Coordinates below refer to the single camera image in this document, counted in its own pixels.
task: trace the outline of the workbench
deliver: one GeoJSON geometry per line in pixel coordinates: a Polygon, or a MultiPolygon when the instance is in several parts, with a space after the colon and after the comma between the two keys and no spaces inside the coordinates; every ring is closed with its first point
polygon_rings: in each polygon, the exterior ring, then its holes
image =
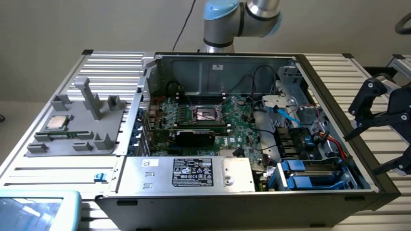
{"type": "MultiPolygon", "coordinates": [[[[76,77],[88,77],[91,90],[99,94],[100,99],[107,99],[108,95],[119,95],[127,101],[116,149],[126,145],[122,135],[128,132],[126,126],[128,113],[134,113],[130,111],[130,105],[138,87],[144,87],[139,82],[139,78],[143,75],[144,64],[154,59],[154,54],[154,52],[94,51],[92,54],[86,52],[55,92],[56,94],[67,94],[72,101],[83,100],[82,93],[74,86],[74,81],[76,77]]],[[[346,116],[353,120],[354,117],[347,110],[363,81],[371,77],[370,74],[351,55],[306,54],[306,57],[342,110],[346,112],[346,116]]],[[[403,56],[403,58],[401,63],[411,70],[411,56],[403,56]]],[[[378,112],[386,109],[387,98],[379,97],[374,102],[373,111],[378,112]]],[[[79,229],[118,230],[116,225],[107,218],[94,199],[98,194],[116,190],[119,186],[119,169],[123,167],[126,157],[120,155],[24,157],[26,147],[34,141],[34,133],[40,130],[51,110],[52,106],[48,101],[0,167],[0,186],[10,189],[78,190],[83,197],[79,229]],[[107,182],[94,181],[96,173],[107,174],[107,182]]],[[[381,163],[399,157],[409,146],[390,127],[371,128],[361,136],[381,163]]],[[[411,230],[411,177],[402,177],[391,171],[389,176],[402,192],[402,197],[378,211],[357,213],[333,229],[309,230],[411,230]]]]}

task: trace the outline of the blue cable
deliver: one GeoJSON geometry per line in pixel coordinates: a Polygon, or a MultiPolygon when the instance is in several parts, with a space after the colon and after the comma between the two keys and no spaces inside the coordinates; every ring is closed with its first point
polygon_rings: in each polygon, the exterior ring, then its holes
{"type": "Polygon", "coordinates": [[[279,112],[289,120],[293,120],[293,121],[298,124],[299,127],[302,126],[301,121],[298,121],[295,118],[293,118],[293,117],[287,114],[287,112],[285,112],[282,109],[278,109],[277,112],[279,112]]]}

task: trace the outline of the black cable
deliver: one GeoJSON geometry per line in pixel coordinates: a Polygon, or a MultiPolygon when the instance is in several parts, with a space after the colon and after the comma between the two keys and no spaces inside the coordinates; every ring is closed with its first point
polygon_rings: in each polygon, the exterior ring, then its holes
{"type": "Polygon", "coordinates": [[[258,101],[253,101],[251,103],[247,103],[244,109],[243,109],[243,113],[242,113],[242,117],[244,117],[244,113],[246,113],[246,109],[248,107],[250,104],[253,104],[253,110],[255,109],[257,107],[257,103],[263,103],[263,100],[258,100],[258,101]]]}
{"type": "Polygon", "coordinates": [[[251,75],[251,74],[243,75],[243,76],[242,76],[242,79],[239,80],[239,82],[236,83],[236,85],[235,85],[230,90],[227,90],[226,92],[231,92],[231,91],[240,85],[240,83],[243,82],[244,78],[248,77],[248,76],[250,76],[251,79],[253,79],[253,75],[251,75]]]}
{"type": "Polygon", "coordinates": [[[257,68],[257,70],[255,70],[255,72],[254,72],[254,74],[253,74],[251,92],[253,92],[253,93],[257,92],[257,74],[258,74],[258,70],[259,70],[262,67],[267,67],[267,68],[270,68],[271,71],[273,71],[273,77],[274,77],[274,93],[277,93],[277,86],[275,86],[277,73],[275,73],[274,68],[273,68],[271,66],[266,65],[266,64],[261,65],[261,66],[257,68]]]}
{"type": "Polygon", "coordinates": [[[191,16],[191,12],[192,12],[192,8],[194,8],[194,5],[195,5],[195,2],[196,0],[192,1],[192,5],[191,5],[191,9],[190,9],[190,12],[188,12],[188,15],[187,15],[187,18],[186,18],[186,22],[184,22],[184,25],[183,25],[183,28],[182,28],[182,31],[180,31],[180,34],[179,34],[179,37],[174,43],[174,46],[172,46],[172,51],[175,50],[175,46],[178,45],[178,42],[179,42],[179,39],[180,39],[180,36],[183,34],[183,31],[184,31],[184,28],[186,28],[186,25],[187,25],[187,21],[190,19],[190,16],[191,16]]]}
{"type": "MultiPolygon", "coordinates": [[[[248,104],[244,106],[243,113],[242,113],[242,119],[243,119],[244,122],[247,122],[247,121],[244,120],[244,118],[243,118],[243,117],[244,117],[244,112],[246,112],[247,106],[248,106],[250,104],[254,104],[254,102],[248,103],[248,104]]],[[[248,127],[251,130],[254,130],[254,131],[269,132],[270,134],[274,135],[274,132],[271,132],[271,131],[269,131],[269,130],[257,129],[257,128],[253,128],[248,124],[246,124],[246,125],[247,125],[247,127],[248,127]]]]}
{"type": "Polygon", "coordinates": [[[261,107],[261,105],[263,104],[263,100],[255,101],[255,105],[254,108],[258,106],[258,109],[254,109],[255,112],[266,112],[265,108],[261,107]]]}
{"type": "Polygon", "coordinates": [[[277,145],[271,145],[271,146],[267,147],[267,148],[262,148],[262,149],[255,148],[254,144],[255,144],[255,141],[257,141],[258,137],[259,137],[259,136],[257,136],[257,137],[254,138],[254,140],[251,141],[251,145],[250,145],[250,147],[251,147],[254,150],[257,150],[257,151],[265,151],[265,150],[267,150],[267,149],[270,149],[270,148],[273,148],[273,147],[277,147],[277,145]]]}
{"type": "Polygon", "coordinates": [[[166,85],[166,94],[164,94],[166,96],[170,96],[170,95],[168,95],[168,87],[170,87],[170,85],[171,85],[172,83],[175,83],[178,86],[180,86],[179,81],[176,81],[176,80],[168,81],[168,83],[167,83],[167,85],[166,85]]]}

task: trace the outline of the power supply label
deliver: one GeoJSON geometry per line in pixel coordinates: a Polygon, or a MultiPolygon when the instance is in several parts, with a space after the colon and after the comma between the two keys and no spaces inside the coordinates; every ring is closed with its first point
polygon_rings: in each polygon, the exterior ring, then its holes
{"type": "Polygon", "coordinates": [[[212,159],[174,159],[172,185],[175,187],[214,186],[212,159]]]}

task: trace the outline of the processor chip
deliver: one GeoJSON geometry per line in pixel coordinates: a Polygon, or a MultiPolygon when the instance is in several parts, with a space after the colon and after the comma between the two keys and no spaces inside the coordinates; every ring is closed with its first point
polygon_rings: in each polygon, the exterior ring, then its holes
{"type": "Polygon", "coordinates": [[[46,130],[60,130],[68,123],[68,116],[67,115],[55,115],[50,122],[47,123],[46,130]]]}

